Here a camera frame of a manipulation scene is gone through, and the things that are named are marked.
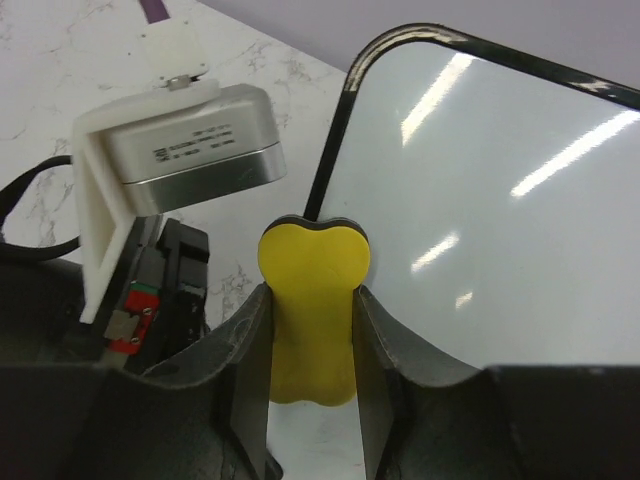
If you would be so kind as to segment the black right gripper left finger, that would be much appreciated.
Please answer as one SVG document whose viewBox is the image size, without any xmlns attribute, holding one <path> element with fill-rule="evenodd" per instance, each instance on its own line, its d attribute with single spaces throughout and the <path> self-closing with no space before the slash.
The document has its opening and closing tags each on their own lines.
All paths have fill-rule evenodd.
<svg viewBox="0 0 640 480">
<path fill-rule="evenodd" d="M 270 479 L 271 292 L 144 375 L 1 370 L 5 479 Z"/>
</svg>

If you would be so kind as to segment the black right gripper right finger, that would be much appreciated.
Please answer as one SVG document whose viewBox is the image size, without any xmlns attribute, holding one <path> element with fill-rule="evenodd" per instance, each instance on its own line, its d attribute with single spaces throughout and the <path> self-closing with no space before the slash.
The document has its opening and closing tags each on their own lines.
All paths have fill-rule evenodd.
<svg viewBox="0 0 640 480">
<path fill-rule="evenodd" d="M 635 479 L 635 366 L 474 368 L 402 325 L 366 288 L 353 353 L 370 479 Z"/>
</svg>

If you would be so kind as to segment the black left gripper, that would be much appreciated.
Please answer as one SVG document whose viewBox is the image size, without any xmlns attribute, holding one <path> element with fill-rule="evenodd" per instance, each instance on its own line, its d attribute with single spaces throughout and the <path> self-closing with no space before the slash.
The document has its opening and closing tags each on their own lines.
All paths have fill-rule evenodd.
<svg viewBox="0 0 640 480">
<path fill-rule="evenodd" d="M 103 363 L 141 374 L 209 329 L 209 240 L 175 219 L 134 221 L 92 323 L 80 264 L 1 263 L 1 362 Z"/>
</svg>

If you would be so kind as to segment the yellow bone-shaped whiteboard eraser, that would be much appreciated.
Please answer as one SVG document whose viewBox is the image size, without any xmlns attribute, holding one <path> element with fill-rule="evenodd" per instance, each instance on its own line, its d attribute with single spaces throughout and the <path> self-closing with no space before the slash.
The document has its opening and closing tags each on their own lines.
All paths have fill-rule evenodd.
<svg viewBox="0 0 640 480">
<path fill-rule="evenodd" d="M 370 263 L 367 235 L 351 220 L 287 215 L 266 228 L 258 264 L 272 293 L 272 402 L 335 407 L 355 396 L 353 293 Z"/>
</svg>

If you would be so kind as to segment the black-framed small whiteboard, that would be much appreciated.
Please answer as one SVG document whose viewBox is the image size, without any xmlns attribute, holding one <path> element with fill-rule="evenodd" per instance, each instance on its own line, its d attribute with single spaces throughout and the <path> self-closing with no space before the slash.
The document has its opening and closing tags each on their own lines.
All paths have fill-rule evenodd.
<svg viewBox="0 0 640 480">
<path fill-rule="evenodd" d="M 304 211 L 365 231 L 366 285 L 475 367 L 639 360 L 639 92 L 436 24 L 346 76 Z"/>
</svg>

